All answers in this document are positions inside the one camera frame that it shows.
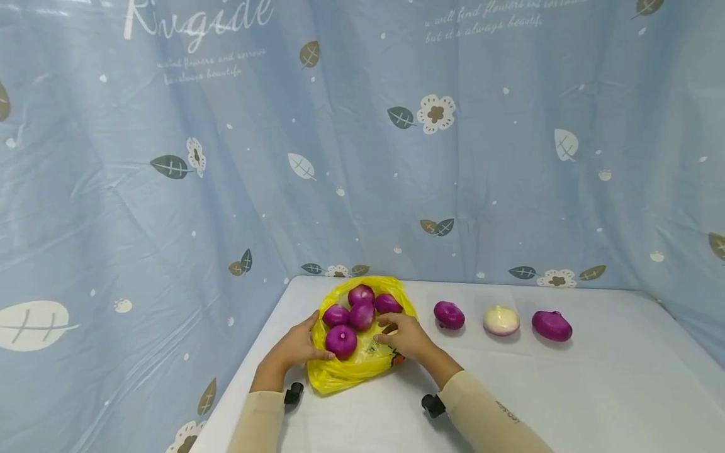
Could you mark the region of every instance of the white flower print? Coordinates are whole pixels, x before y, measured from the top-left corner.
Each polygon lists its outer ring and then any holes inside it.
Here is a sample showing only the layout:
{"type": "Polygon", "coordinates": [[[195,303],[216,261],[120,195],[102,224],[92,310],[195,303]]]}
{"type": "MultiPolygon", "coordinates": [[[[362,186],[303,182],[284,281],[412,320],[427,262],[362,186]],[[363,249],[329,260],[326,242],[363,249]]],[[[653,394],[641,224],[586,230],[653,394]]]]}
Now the white flower print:
{"type": "Polygon", "coordinates": [[[196,173],[200,178],[204,177],[204,170],[207,168],[207,158],[202,151],[202,144],[194,137],[186,140],[186,149],[188,151],[188,164],[196,169],[196,173]]]}
{"type": "Polygon", "coordinates": [[[553,286],[555,288],[574,288],[576,286],[574,273],[569,269],[548,270],[543,277],[536,280],[536,283],[539,286],[553,286]]]}
{"type": "Polygon", "coordinates": [[[347,271],[347,267],[343,265],[330,266],[325,272],[326,277],[349,277],[350,273],[347,271]]]}
{"type": "Polygon", "coordinates": [[[174,443],[169,445],[169,448],[166,449],[166,453],[189,453],[191,451],[191,447],[194,445],[194,442],[196,442],[196,439],[199,438],[202,428],[206,424],[207,422],[201,422],[197,425],[196,422],[192,420],[179,428],[179,431],[176,432],[174,443]]]}
{"type": "Polygon", "coordinates": [[[432,134],[448,129],[455,121],[455,102],[450,96],[438,99],[435,94],[429,94],[420,101],[418,121],[423,123],[423,132],[432,134]]]}

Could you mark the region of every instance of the blue curtain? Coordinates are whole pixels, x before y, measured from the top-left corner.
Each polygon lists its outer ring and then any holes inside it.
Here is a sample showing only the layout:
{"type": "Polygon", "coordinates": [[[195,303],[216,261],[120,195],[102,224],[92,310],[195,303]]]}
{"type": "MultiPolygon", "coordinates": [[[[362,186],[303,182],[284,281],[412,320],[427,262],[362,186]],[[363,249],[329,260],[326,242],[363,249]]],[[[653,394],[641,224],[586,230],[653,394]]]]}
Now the blue curtain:
{"type": "Polygon", "coordinates": [[[300,274],[639,289],[725,365],[724,20],[0,0],[0,450],[188,453],[300,274]]]}

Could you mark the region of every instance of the beige sleeve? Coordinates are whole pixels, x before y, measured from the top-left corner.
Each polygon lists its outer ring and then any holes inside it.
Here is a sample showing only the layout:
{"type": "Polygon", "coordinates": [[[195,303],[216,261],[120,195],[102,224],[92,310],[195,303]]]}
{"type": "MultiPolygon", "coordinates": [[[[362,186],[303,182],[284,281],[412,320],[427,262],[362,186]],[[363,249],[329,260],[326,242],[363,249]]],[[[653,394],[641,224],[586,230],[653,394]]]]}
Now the beige sleeve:
{"type": "Polygon", "coordinates": [[[467,371],[453,376],[439,397],[448,417],[476,453],[553,453],[467,371]]]}
{"type": "Polygon", "coordinates": [[[227,453],[277,453],[284,394],[256,391],[246,396],[227,453]]]}

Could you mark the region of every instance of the plastic bag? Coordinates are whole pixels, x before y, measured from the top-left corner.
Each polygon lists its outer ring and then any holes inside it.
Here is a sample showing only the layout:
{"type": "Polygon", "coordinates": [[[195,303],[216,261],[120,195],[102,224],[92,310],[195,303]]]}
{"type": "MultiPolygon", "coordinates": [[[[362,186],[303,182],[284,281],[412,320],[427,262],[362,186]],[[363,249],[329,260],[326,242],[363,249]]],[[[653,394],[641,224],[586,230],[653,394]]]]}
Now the plastic bag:
{"type": "MultiPolygon", "coordinates": [[[[375,295],[391,294],[403,307],[403,312],[418,319],[415,308],[403,291],[403,284],[393,277],[379,277],[369,275],[352,278],[337,286],[328,294],[320,305],[320,319],[312,327],[312,344],[319,349],[325,349],[325,336],[329,328],[322,322],[322,314],[332,305],[340,304],[349,308],[347,293],[355,286],[365,284],[370,286],[375,295]]],[[[312,387],[322,395],[341,391],[356,386],[366,379],[377,376],[391,367],[401,363],[403,357],[398,351],[386,344],[380,344],[373,337],[383,330],[378,326],[377,317],[373,327],[366,332],[357,333],[357,348],[355,353],[347,360],[333,359],[330,361],[314,360],[307,363],[307,377],[312,387]]]]}

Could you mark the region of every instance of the onion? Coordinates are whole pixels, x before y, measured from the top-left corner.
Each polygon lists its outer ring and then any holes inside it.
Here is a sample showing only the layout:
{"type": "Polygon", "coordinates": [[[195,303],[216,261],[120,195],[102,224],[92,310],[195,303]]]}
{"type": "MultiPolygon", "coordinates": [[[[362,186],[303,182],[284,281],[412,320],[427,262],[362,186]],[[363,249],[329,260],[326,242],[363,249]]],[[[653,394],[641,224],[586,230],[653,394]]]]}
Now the onion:
{"type": "Polygon", "coordinates": [[[357,331],[366,331],[373,325],[375,307],[367,302],[358,302],[350,309],[347,322],[357,331]]]}
{"type": "Polygon", "coordinates": [[[332,305],[322,315],[323,323],[327,324],[328,327],[335,327],[336,325],[347,324],[347,318],[350,316],[350,312],[347,308],[340,304],[332,305]]]}
{"type": "Polygon", "coordinates": [[[358,302],[370,302],[372,304],[375,301],[375,293],[368,285],[357,285],[347,293],[347,301],[351,307],[358,302]]]}
{"type": "Polygon", "coordinates": [[[375,309],[378,313],[402,313],[403,307],[390,294],[381,294],[375,298],[375,309]]]}
{"type": "Polygon", "coordinates": [[[521,321],[511,308],[494,305],[484,314],[484,329],[496,336],[509,336],[518,330],[521,321]]]}
{"type": "Polygon", "coordinates": [[[465,323],[465,315],[453,302],[438,302],[433,308],[433,314],[436,315],[440,326],[446,329],[457,331],[465,323]]]}
{"type": "Polygon", "coordinates": [[[573,333],[571,324],[559,312],[536,312],[531,325],[539,335],[560,343],[570,339],[573,333]]]}
{"type": "Polygon", "coordinates": [[[346,325],[336,325],[325,337],[325,349],[333,352],[339,360],[347,360],[357,347],[355,331],[346,325]]]}

